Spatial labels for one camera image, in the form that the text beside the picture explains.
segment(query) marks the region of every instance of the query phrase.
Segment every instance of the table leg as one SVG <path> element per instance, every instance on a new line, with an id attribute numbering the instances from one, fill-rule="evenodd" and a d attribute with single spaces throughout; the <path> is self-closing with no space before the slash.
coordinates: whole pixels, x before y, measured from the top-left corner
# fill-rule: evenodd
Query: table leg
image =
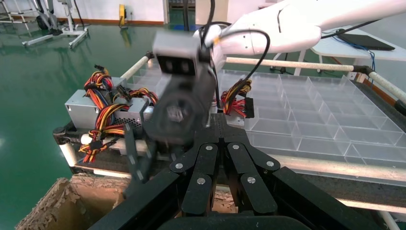
<path id="1" fill-rule="evenodd" d="M 318 62 L 319 62 L 320 64 L 323 64 L 323 56 L 321 56 L 321 55 L 318 56 Z M 321 69 L 317 69 L 317 72 L 318 72 L 318 73 L 321 73 L 322 70 L 321 70 Z"/>
<path id="2" fill-rule="evenodd" d="M 304 58 L 304 57 L 305 57 L 305 54 L 306 54 L 306 50 L 300 51 L 299 60 L 297 60 L 297 61 L 298 61 L 298 62 L 303 62 L 303 60 L 305 59 L 305 58 Z M 294 75 L 295 75 L 295 76 L 299 76 L 301 70 L 302 70 L 302 68 L 296 68 L 296 69 L 294 70 Z"/>
<path id="3" fill-rule="evenodd" d="M 282 54 L 282 53 L 277 53 L 277 54 L 272 58 L 272 60 L 278 60 L 278 58 L 279 58 L 279 56 L 280 56 L 281 54 Z"/>

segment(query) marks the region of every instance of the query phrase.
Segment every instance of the metal stand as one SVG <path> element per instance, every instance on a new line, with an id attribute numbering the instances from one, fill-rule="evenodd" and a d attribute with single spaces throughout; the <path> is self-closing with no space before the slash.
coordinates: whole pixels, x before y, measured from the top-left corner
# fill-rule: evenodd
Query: metal stand
<path id="1" fill-rule="evenodd" d="M 5 0 L 0 0 L 0 5 L 3 6 L 5 12 L 0 13 L 0 23 L 22 23 L 25 25 L 27 28 L 28 34 L 31 36 L 30 29 L 28 28 L 28 23 L 35 22 L 35 17 L 32 16 L 25 16 L 27 14 L 32 14 L 36 13 L 36 3 L 33 1 L 32 3 L 34 4 L 35 7 L 31 6 L 31 1 L 28 1 L 28 4 L 30 5 L 30 9 L 26 10 L 21 10 L 20 6 L 18 5 L 17 0 L 14 0 L 15 6 L 17 7 L 18 12 L 10 12 L 9 9 L 7 8 L 7 4 Z"/>
<path id="2" fill-rule="evenodd" d="M 50 39 L 52 37 L 77 36 L 75 38 L 75 40 L 73 40 L 72 42 L 69 42 L 69 48 L 74 48 L 88 34 L 88 29 L 87 28 L 84 28 L 84 30 L 81 31 L 81 30 L 77 30 L 78 26 L 76 26 L 75 28 L 73 27 L 73 22 L 72 22 L 72 19 L 70 17 L 70 15 L 71 15 L 70 7 L 68 7 L 67 4 L 62 4 L 62 5 L 64 6 L 65 11 L 68 12 L 68 24 L 69 24 L 68 28 L 69 28 L 69 30 L 65 30 L 66 28 L 63 28 L 62 33 L 59 34 L 59 35 L 50 34 L 50 35 L 42 36 L 42 37 L 30 40 L 30 41 L 23 42 L 24 46 L 30 46 L 30 45 L 33 45 L 33 44 L 48 40 L 48 39 Z"/>

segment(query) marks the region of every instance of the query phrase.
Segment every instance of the ventilated metal grille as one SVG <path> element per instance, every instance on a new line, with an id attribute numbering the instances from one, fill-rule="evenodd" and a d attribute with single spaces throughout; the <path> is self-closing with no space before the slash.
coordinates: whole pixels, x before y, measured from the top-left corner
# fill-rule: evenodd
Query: ventilated metal grille
<path id="1" fill-rule="evenodd" d="M 121 118 L 121 117 L 116 117 L 114 125 L 120 125 L 124 123 L 130 123 L 135 125 L 136 127 L 141 127 L 141 123 L 137 122 L 134 118 Z"/>

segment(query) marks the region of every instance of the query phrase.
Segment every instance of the plastic compartment tray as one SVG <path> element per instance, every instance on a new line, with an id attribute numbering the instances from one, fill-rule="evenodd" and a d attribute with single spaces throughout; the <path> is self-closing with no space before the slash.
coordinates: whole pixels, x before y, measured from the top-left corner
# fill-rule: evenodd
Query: plastic compartment tray
<path id="1" fill-rule="evenodd" d="M 247 74 L 219 71 L 220 93 Z M 347 78 L 254 73 L 251 79 L 247 96 L 254 98 L 255 118 L 245 119 L 244 126 L 254 147 L 267 154 L 406 169 L 406 134 Z M 158 95 L 168 80 L 156 63 L 133 77 Z M 327 175 L 316 168 L 307 172 Z M 348 175 L 361 180 L 356 173 L 334 176 Z M 406 185 L 406 178 L 378 182 Z"/>

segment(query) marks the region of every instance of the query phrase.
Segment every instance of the blue cable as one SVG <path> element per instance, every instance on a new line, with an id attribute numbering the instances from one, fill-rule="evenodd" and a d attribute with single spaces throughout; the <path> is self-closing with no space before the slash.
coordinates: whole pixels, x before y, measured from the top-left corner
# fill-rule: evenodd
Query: blue cable
<path id="1" fill-rule="evenodd" d="M 98 97 L 100 98 L 100 100 L 103 102 L 104 106 L 108 106 L 109 104 L 107 103 L 106 99 L 103 97 L 103 95 L 101 94 L 100 91 L 98 90 L 94 90 L 94 92 L 98 95 Z M 115 117 L 114 117 L 114 113 L 112 114 L 112 121 L 111 124 L 114 124 L 115 122 Z"/>
<path id="2" fill-rule="evenodd" d="M 371 55 L 371 59 L 372 59 L 371 69 L 372 69 L 373 71 L 375 71 L 375 53 L 374 53 L 374 52 L 370 51 L 370 50 L 369 50 L 368 48 L 366 48 L 366 47 L 363 47 L 363 46 L 360 46 L 360 45 L 357 45 L 357 44 L 354 44 L 354 43 L 351 43 L 351 42 L 346 42 L 346 41 L 343 41 L 343 40 L 341 40 L 341 39 L 338 39 L 338 38 L 336 38 L 335 36 L 334 36 L 333 38 L 334 38 L 336 41 L 338 41 L 338 42 L 344 43 L 344 44 L 349 45 L 349 46 L 351 46 L 351 47 L 354 47 L 354 48 L 356 48 L 356 49 L 362 49 L 362 50 L 367 51 L 367 52 Z"/>

